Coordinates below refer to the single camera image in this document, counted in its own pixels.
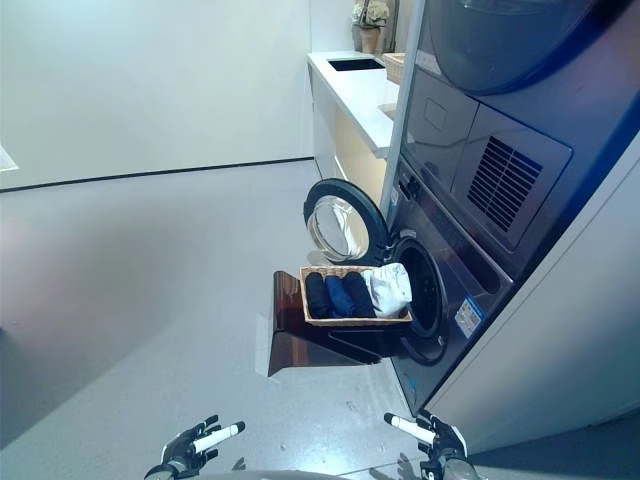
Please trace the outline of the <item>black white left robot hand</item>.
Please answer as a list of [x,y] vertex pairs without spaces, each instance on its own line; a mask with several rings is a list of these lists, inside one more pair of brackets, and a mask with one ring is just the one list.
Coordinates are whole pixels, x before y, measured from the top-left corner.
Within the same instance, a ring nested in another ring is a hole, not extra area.
[[161,451],[161,461],[147,471],[145,479],[189,479],[200,474],[219,454],[218,445],[246,429],[244,421],[222,427],[212,415],[179,433]]

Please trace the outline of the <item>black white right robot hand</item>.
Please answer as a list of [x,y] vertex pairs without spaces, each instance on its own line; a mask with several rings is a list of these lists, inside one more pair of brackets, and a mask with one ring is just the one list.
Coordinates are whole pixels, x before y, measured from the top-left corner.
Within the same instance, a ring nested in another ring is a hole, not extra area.
[[384,413],[384,421],[409,434],[418,449],[427,456],[420,462],[422,479],[481,479],[469,459],[466,441],[460,430],[422,408],[414,420],[391,412]]

